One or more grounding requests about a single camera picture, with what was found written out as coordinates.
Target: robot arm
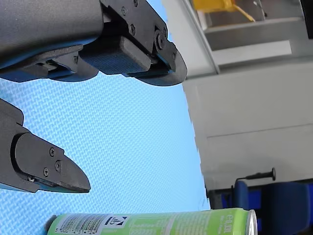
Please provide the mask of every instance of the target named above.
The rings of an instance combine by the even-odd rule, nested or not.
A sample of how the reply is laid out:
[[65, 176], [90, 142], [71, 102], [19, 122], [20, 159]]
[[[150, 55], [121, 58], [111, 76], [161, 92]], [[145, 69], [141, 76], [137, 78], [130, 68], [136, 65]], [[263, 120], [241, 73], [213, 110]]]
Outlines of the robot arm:
[[0, 32], [0, 77], [14, 82], [78, 82], [101, 71], [171, 86], [187, 76], [146, 0], [1, 0]]

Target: blue chair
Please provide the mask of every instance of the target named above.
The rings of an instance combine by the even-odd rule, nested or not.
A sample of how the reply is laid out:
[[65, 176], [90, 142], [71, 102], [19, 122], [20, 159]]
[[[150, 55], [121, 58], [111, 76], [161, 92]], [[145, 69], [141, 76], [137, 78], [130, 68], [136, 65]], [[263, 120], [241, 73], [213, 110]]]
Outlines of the blue chair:
[[232, 206], [249, 210], [249, 190], [246, 183], [237, 180], [234, 188], [232, 188]]
[[261, 188], [263, 234], [296, 234], [309, 227], [310, 213], [310, 193], [307, 184], [284, 182]]

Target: green can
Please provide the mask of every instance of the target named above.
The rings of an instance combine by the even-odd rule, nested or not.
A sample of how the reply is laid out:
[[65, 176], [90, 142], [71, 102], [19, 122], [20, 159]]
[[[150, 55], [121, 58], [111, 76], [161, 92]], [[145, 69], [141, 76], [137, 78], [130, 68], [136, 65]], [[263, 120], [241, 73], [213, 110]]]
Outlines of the green can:
[[48, 235], [257, 235], [255, 212], [223, 209], [155, 214], [63, 214]]

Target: black handle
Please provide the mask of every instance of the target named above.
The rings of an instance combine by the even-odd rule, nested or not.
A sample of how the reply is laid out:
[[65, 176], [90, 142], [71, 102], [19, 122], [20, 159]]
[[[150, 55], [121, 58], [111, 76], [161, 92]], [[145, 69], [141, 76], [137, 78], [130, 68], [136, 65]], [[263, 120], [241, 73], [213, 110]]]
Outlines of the black handle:
[[273, 167], [272, 171], [265, 172], [265, 173], [256, 173], [254, 175], [248, 175], [245, 177], [247, 180], [256, 180], [256, 179], [264, 179], [264, 178], [272, 178], [273, 181], [276, 180], [276, 170]]

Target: white wall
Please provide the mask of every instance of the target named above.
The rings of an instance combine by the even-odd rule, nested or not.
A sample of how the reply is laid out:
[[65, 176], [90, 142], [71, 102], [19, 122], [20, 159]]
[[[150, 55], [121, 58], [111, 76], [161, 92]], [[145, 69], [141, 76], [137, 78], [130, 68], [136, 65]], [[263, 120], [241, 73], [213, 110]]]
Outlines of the white wall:
[[313, 178], [313, 63], [190, 79], [184, 89], [208, 188], [272, 167], [278, 181]]
[[189, 0], [162, 0], [168, 17], [168, 30], [188, 67], [188, 77], [216, 74], [212, 51], [201, 30]]

